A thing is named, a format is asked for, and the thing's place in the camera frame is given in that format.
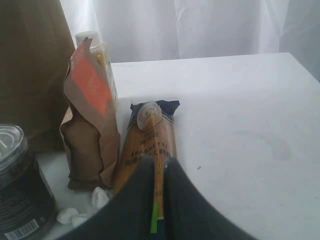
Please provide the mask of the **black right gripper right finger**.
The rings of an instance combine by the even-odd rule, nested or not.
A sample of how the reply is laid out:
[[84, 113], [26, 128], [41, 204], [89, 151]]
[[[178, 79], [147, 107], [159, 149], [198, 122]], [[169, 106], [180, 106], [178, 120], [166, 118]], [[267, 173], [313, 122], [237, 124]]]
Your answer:
[[168, 240], [242, 238], [242, 230], [200, 194], [174, 157], [165, 161], [163, 190], [165, 235]]

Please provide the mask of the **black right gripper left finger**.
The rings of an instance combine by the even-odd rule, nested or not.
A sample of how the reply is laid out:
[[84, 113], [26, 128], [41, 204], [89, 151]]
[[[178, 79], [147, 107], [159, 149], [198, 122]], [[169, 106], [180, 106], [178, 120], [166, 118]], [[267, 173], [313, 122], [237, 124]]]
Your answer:
[[144, 156], [121, 190], [61, 240], [150, 240], [155, 163]]

